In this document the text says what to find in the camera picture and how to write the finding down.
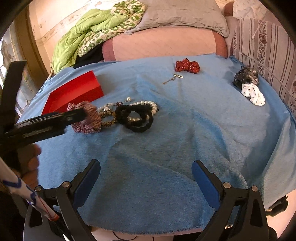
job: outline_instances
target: green blanket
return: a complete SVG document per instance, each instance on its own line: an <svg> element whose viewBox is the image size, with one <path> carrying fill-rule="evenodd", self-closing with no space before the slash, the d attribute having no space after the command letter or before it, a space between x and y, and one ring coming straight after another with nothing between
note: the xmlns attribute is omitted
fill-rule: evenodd
<svg viewBox="0 0 296 241"><path fill-rule="evenodd" d="M53 71L73 66L77 55L83 56L98 44L134 28L144 12L145 5L136 0L117 3L111 10L89 10L56 44Z"/></svg>

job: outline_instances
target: open red box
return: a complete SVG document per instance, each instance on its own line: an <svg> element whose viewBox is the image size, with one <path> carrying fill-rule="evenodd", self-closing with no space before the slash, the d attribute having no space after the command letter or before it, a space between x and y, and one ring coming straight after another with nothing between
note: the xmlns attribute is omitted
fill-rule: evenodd
<svg viewBox="0 0 296 241"><path fill-rule="evenodd" d="M42 115L51 112L65 112L68 103L92 102L102 96L104 93L101 85L93 71L89 71L51 92Z"/></svg>

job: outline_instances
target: metal screw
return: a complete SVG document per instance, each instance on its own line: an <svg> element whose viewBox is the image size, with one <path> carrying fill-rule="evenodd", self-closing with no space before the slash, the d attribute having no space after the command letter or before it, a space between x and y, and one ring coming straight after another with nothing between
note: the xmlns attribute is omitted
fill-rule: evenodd
<svg viewBox="0 0 296 241"><path fill-rule="evenodd" d="M67 188L67 187L69 187L70 186L70 182L63 182L62 183L62 187L63 188Z"/></svg>
<svg viewBox="0 0 296 241"><path fill-rule="evenodd" d="M253 190L254 192L257 192L257 191L258 191L258 187L256 187L256 186L252 186L252 190Z"/></svg>
<svg viewBox="0 0 296 241"><path fill-rule="evenodd" d="M231 185L230 185L230 183L223 183L223 187L225 187L225 188L231 188Z"/></svg>
<svg viewBox="0 0 296 241"><path fill-rule="evenodd" d="M35 191L36 191L36 192L39 192L39 191L41 190L41 188L42 188L42 187L39 185L39 186L35 187Z"/></svg>

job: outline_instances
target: black scrunchie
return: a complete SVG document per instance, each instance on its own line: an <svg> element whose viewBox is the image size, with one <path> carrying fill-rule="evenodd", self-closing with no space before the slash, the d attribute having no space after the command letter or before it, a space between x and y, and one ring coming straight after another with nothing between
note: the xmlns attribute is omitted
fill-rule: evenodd
<svg viewBox="0 0 296 241"><path fill-rule="evenodd" d="M124 125L126 128L132 130L133 132L144 132L148 130L153 122L153 116L151 113L152 107L149 104L141 105L120 105L116 108L115 114L118 123ZM141 120L129 122L128 116L134 111L138 113L141 117ZM146 116L149 116L149 122L145 126L141 126L146 122Z"/></svg>

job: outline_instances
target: blue bedsheet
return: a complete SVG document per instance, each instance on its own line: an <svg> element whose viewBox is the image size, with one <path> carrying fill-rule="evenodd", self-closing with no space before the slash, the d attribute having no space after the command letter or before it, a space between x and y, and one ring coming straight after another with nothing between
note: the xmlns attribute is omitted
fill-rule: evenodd
<svg viewBox="0 0 296 241"><path fill-rule="evenodd" d="M41 114L51 91L93 70L108 102L132 97L152 100L160 111L151 129L133 133L122 125L98 134L66 134L39 142L39 182L60 185L91 159L101 174L84 207L92 226L131 234L161 234L204 228L213 214L191 174L199 159L222 182L258 186L265 208L296 188L294 121L273 88L260 78L266 104L254 106L231 84L240 64L216 55L188 57L198 74L166 85L174 63L184 57L145 58L67 68L48 80L32 101L25 120Z"/></svg>

